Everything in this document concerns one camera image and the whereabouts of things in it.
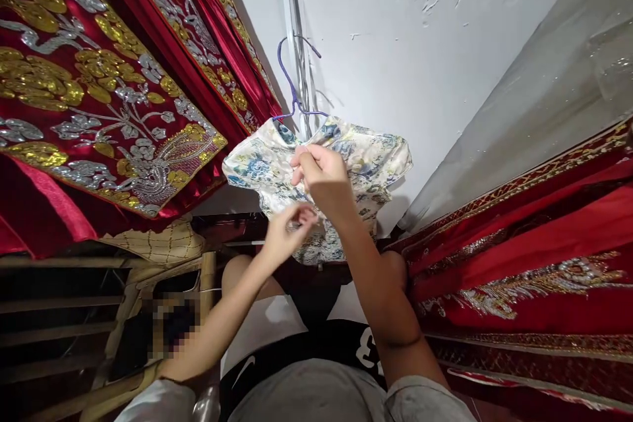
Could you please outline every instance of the white logo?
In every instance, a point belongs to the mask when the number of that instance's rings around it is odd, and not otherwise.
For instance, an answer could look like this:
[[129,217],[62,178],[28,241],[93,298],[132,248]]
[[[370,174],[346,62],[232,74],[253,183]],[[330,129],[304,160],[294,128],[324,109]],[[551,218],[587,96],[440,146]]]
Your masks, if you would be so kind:
[[[250,364],[255,364],[255,356],[251,355],[247,360],[246,363],[244,363],[244,365],[242,366],[242,370],[239,372],[239,374],[237,375],[237,377],[235,378],[235,382],[237,382],[237,380],[239,379],[239,377],[242,375],[242,373],[245,371],[245,369],[250,365]],[[233,383],[233,386],[231,386],[231,389],[233,389],[235,387],[235,382]]]

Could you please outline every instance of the blue hanger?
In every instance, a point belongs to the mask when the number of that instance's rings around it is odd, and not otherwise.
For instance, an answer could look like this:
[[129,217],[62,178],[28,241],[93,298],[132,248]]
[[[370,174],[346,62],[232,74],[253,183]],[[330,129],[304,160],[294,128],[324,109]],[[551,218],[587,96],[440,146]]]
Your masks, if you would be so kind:
[[[318,58],[321,58],[321,54],[317,51],[317,49],[314,46],[310,44],[308,40],[306,40],[301,35],[295,35],[295,37],[301,38],[303,41],[308,43],[308,46],[312,48],[316,56]],[[288,79],[288,84],[290,84],[290,91],[292,93],[292,111],[288,114],[278,115],[277,117],[273,117],[272,119],[279,120],[279,119],[285,119],[286,117],[291,117],[295,113],[295,110],[297,109],[297,107],[299,108],[299,111],[301,113],[304,113],[306,115],[324,115],[325,117],[329,117],[328,114],[326,114],[325,112],[320,112],[320,111],[310,112],[310,111],[304,110],[303,107],[301,106],[301,101],[297,97],[297,90],[295,89],[295,85],[292,83],[292,79],[290,79],[290,76],[288,75],[288,72],[286,71],[286,68],[284,67],[284,62],[282,61],[282,45],[284,44],[284,41],[286,41],[287,39],[288,37],[286,36],[284,39],[282,39],[279,42],[279,46],[277,47],[277,61],[279,61],[279,66],[282,67],[282,71],[284,72],[286,79]]]

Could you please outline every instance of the blue floral fabric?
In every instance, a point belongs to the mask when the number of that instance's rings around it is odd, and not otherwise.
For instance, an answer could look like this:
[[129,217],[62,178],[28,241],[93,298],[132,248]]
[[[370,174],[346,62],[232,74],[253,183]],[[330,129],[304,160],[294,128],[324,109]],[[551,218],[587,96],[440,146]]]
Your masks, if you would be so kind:
[[[376,214],[391,201],[387,187],[413,166],[409,146],[400,136],[377,133],[330,116],[310,140],[301,142],[286,126],[269,119],[233,149],[222,169],[230,185],[257,191],[262,211],[271,218],[296,201],[314,204],[303,183],[290,185],[290,159],[302,144],[319,144],[341,154],[356,194],[358,214],[375,235]],[[322,225],[294,257],[310,266],[345,260],[336,230],[325,215],[317,212]]]

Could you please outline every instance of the shorts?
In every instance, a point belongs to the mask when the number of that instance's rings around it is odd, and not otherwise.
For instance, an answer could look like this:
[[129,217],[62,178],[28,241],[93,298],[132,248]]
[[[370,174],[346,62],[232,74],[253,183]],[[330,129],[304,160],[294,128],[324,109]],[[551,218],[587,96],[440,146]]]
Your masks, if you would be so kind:
[[[367,324],[354,282],[341,286],[327,319]],[[307,331],[289,295],[275,295],[256,301],[222,357],[220,377],[256,350]]]

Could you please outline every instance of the forearm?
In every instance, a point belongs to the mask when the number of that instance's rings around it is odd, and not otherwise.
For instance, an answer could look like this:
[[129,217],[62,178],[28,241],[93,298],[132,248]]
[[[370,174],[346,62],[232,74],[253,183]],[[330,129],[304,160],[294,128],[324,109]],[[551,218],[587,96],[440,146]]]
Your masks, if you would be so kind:
[[258,268],[258,258],[255,257],[235,288],[222,296],[199,331],[190,333],[165,362],[163,377],[185,381],[207,371],[222,358],[269,277]]
[[388,346],[406,346],[419,340],[415,313],[360,218],[350,216],[336,229],[374,338]]

